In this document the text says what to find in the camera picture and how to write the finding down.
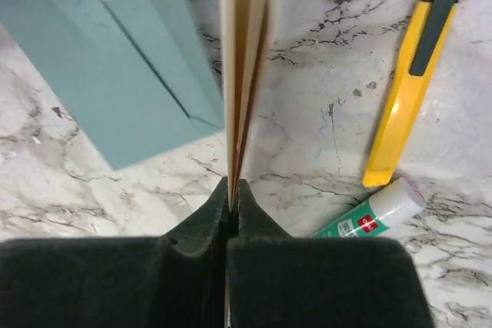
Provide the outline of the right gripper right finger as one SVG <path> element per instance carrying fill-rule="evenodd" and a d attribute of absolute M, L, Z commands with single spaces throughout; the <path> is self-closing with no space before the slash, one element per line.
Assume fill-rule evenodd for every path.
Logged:
<path fill-rule="evenodd" d="M 257 203 L 246 181 L 228 241 L 234 327 L 432 327 L 410 254 L 383 237 L 295 238 Z"/>

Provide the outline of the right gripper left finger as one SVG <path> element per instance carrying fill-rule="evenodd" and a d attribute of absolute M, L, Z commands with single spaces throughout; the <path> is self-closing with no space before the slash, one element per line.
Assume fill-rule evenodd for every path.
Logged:
<path fill-rule="evenodd" d="M 156 237 L 1 244 L 3 327 L 223 327 L 227 182 Z"/>

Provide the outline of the green white glue stick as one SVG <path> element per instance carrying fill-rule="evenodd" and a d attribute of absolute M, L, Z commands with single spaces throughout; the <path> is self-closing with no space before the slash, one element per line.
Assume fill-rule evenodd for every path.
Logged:
<path fill-rule="evenodd" d="M 322 227 L 312 237 L 377 236 L 419 214 L 425 207 L 426 201 L 420 191 L 401 177 Z"/>

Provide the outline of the teal envelope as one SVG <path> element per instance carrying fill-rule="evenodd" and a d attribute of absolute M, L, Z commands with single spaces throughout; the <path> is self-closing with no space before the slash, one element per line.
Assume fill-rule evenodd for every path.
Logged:
<path fill-rule="evenodd" d="M 224 127 L 188 0 L 1 0 L 1 23 L 115 169 Z"/>

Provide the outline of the tan paper letter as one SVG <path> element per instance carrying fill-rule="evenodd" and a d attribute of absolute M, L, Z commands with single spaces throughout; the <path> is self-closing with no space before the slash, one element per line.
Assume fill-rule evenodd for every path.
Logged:
<path fill-rule="evenodd" d="M 271 0 L 220 0 L 228 206 L 234 207 L 270 43 Z"/>

